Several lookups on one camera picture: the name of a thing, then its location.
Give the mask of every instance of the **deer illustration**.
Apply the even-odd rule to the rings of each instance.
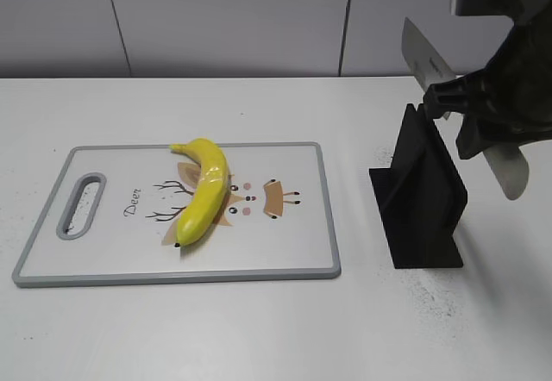
[[[197,164],[178,163],[178,173],[182,182],[178,180],[167,180],[163,184],[154,184],[154,187],[157,187],[158,190],[176,189],[174,193],[185,193],[193,197],[194,191],[186,189],[185,185],[191,187],[192,189],[196,189],[198,187],[201,168]],[[238,213],[238,208],[235,206],[237,203],[254,202],[257,200],[257,196],[241,196],[237,194],[240,187],[237,184],[231,184],[232,178],[233,176],[230,175],[230,193],[226,196],[221,211],[213,221],[213,223],[220,226],[232,226],[232,223],[229,222],[226,215],[227,213],[231,215]],[[245,183],[242,185],[242,188],[245,191],[249,191],[251,189],[251,184]],[[274,178],[263,185],[263,191],[266,197],[263,213],[272,219],[277,219],[284,214],[284,203],[301,203],[299,200],[285,200],[286,196],[299,196],[300,193],[298,191],[284,193],[282,183]],[[185,210],[185,208],[186,206],[171,207],[171,213],[160,213],[154,211],[152,215],[146,216],[147,218],[153,218],[156,222],[172,221],[170,228],[167,230],[165,237],[163,238],[162,244],[178,245],[178,243],[176,243],[176,229],[179,220],[178,217],[180,213]],[[249,207],[245,207],[241,210],[241,213],[243,215],[250,215],[251,209]]]

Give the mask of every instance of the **banana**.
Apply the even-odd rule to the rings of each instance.
[[[185,154],[201,166],[196,192],[177,225],[177,242],[185,246],[205,234],[220,210],[229,188],[229,168],[223,151],[205,138],[169,147],[174,153]]]

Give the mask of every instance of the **black knife holder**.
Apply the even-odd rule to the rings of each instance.
[[[395,268],[462,267],[452,233],[467,192],[423,105],[406,106],[391,167],[369,173]]]

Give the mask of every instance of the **kitchen knife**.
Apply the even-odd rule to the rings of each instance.
[[[424,92],[431,84],[456,79],[450,66],[409,18],[405,18],[401,49],[406,64]],[[529,181],[529,164],[519,147],[496,145],[483,151],[483,155],[505,196],[509,200],[521,197]]]

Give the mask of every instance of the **white tabletop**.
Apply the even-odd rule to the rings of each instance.
[[[439,122],[469,203],[459,270],[393,269],[369,167],[388,166],[413,78],[0,81],[0,378],[467,380],[552,374],[552,143],[516,202],[461,119]],[[18,289],[10,274],[79,145],[317,141],[334,280]]]

